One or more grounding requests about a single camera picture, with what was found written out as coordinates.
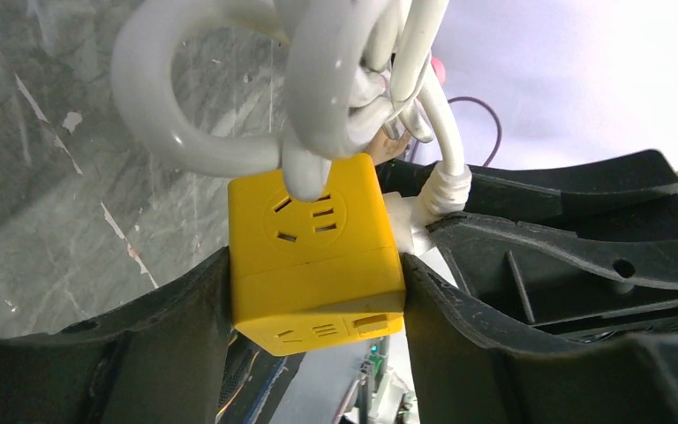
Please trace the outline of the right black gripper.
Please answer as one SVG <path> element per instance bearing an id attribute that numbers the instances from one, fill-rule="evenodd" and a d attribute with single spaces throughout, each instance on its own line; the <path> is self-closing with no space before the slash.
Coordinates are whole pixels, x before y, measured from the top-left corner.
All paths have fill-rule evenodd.
<path id="1" fill-rule="evenodd" d="M 474 214 L 428 227 L 459 288 L 583 343 L 678 332 L 678 172 L 659 151 L 471 174 Z"/>

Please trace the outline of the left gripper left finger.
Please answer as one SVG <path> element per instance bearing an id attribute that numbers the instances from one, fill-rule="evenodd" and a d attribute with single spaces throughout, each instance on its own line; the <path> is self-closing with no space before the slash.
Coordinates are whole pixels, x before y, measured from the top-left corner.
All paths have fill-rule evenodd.
<path id="1" fill-rule="evenodd" d="M 211 423 L 230 255 L 55 334 L 0 339 L 0 423 Z"/>

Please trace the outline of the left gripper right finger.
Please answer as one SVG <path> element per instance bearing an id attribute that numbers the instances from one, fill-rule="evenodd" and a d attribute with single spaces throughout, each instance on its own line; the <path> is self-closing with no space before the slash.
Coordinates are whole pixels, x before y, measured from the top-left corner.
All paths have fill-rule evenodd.
<path id="1" fill-rule="evenodd" d="M 579 344 L 533 329 L 404 255 L 424 423 L 678 423 L 678 334 Z"/>

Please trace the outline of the yellow cube socket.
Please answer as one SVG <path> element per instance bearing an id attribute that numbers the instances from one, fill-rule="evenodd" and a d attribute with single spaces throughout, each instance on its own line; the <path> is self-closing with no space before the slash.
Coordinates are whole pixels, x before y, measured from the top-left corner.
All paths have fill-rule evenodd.
<path id="1" fill-rule="evenodd" d="M 230 293 L 235 329 L 276 357 L 395 334 L 405 283 L 369 155 L 335 162 L 315 201 L 280 171 L 232 180 Z"/>

